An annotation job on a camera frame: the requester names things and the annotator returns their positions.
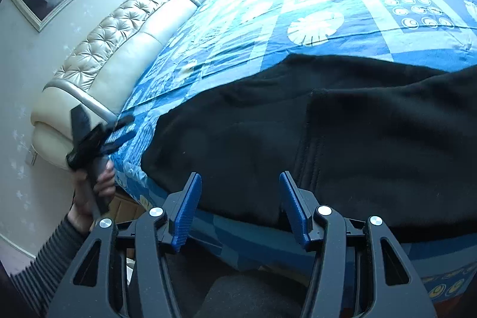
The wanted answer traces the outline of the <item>striped left sleeve forearm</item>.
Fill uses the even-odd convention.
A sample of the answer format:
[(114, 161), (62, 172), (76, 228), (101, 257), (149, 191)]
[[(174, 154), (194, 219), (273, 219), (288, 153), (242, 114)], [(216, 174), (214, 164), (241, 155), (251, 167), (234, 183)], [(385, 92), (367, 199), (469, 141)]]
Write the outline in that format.
[(46, 317), (49, 305), (89, 232), (79, 232), (65, 217), (32, 263), (10, 276), (20, 301), (34, 317)]

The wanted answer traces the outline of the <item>person's left hand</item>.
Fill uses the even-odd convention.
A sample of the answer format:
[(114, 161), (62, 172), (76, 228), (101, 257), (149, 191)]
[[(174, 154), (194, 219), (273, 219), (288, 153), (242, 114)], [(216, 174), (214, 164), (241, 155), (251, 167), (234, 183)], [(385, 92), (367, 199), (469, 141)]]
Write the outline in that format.
[(91, 230), (95, 219), (93, 216), (95, 195), (110, 203), (116, 193), (114, 164), (111, 161), (107, 162), (94, 187), (91, 186), (84, 170), (73, 172), (72, 179), (74, 197), (67, 219), (79, 232), (86, 233)]

